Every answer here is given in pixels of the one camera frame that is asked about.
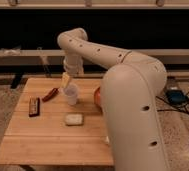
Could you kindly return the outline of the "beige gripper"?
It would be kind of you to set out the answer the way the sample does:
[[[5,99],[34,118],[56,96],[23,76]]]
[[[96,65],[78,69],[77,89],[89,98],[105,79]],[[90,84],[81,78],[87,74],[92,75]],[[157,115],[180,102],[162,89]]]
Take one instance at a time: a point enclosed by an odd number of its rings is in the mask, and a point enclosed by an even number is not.
[[[66,88],[71,80],[71,76],[83,75],[83,60],[80,59],[76,64],[68,64],[66,60],[63,60],[63,67],[66,72],[62,74],[61,87]]]

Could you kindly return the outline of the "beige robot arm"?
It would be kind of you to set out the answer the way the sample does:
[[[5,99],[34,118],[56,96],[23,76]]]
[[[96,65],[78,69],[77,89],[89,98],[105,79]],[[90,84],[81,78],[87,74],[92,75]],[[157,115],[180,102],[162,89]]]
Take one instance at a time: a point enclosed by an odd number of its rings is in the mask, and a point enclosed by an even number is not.
[[[64,69],[75,75],[87,59],[107,69],[100,88],[101,107],[115,171],[170,171],[155,97],[167,72],[148,55],[92,43],[82,28],[61,33]]]

